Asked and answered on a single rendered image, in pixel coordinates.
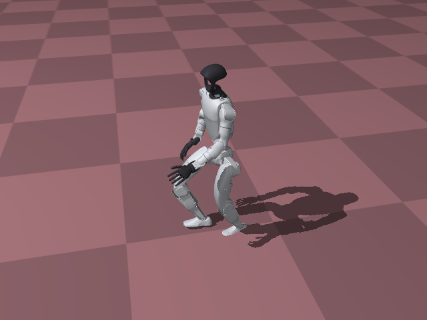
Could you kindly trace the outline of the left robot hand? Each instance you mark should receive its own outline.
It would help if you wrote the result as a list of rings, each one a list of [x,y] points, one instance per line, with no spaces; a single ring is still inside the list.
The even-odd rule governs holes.
[[[168,177],[169,177],[169,176],[171,176],[173,174],[178,173],[177,175],[175,175],[171,179],[169,179],[169,181],[171,181],[172,179],[175,179],[176,177],[178,177],[180,175],[180,177],[178,177],[175,181],[172,182],[172,184],[174,184],[175,182],[177,182],[181,178],[183,178],[179,183],[177,183],[175,185],[175,186],[178,186],[185,179],[187,179],[191,175],[191,173],[195,173],[197,170],[199,170],[199,168],[195,170],[194,166],[192,165],[193,162],[195,162],[195,161],[192,161],[191,163],[189,163],[187,165],[184,165],[184,166],[182,166],[182,165],[176,165],[176,166],[171,167],[171,169],[177,169],[177,168],[180,168],[180,169],[178,169],[177,171],[174,171],[173,173],[170,173],[168,175]]]

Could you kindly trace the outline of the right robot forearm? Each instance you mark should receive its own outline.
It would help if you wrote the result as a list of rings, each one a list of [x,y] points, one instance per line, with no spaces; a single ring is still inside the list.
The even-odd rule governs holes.
[[[199,137],[200,138],[200,142],[199,143],[201,143],[202,136],[203,136],[203,134],[205,132],[205,127],[206,127],[206,125],[205,125],[205,119],[199,116],[198,120],[197,120],[197,126],[196,126],[196,129],[195,129],[195,135],[193,136],[193,140],[196,137]]]

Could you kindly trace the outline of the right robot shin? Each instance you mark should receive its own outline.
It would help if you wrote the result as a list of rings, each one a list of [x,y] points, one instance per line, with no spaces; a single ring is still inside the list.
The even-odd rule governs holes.
[[[199,220],[205,220],[204,214],[197,205],[197,199],[193,196],[192,192],[188,188],[188,192],[186,196],[178,197],[174,191],[171,190],[171,192],[174,194],[174,196],[177,198],[177,200],[189,211],[191,211]],[[200,218],[201,219],[200,219]]]

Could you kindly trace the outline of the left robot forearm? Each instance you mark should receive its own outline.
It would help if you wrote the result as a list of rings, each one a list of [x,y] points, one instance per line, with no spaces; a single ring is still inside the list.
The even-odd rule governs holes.
[[[223,150],[224,144],[221,141],[218,141],[213,145],[212,148],[208,148],[201,157],[198,157],[197,160],[192,163],[192,165],[194,166],[195,170],[203,167],[207,164],[207,162],[209,163],[212,159],[217,158]]]

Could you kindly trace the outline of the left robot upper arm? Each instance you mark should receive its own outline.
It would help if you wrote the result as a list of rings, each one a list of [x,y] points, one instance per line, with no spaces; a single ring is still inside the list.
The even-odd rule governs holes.
[[[234,122],[234,119],[236,117],[236,112],[230,104],[222,104],[219,112],[219,117],[220,117],[220,128],[219,128],[220,138],[216,139],[213,142],[213,144],[215,144],[218,141],[221,141],[224,144],[224,150],[225,150],[226,147],[228,146],[230,131],[232,128],[232,123]]]

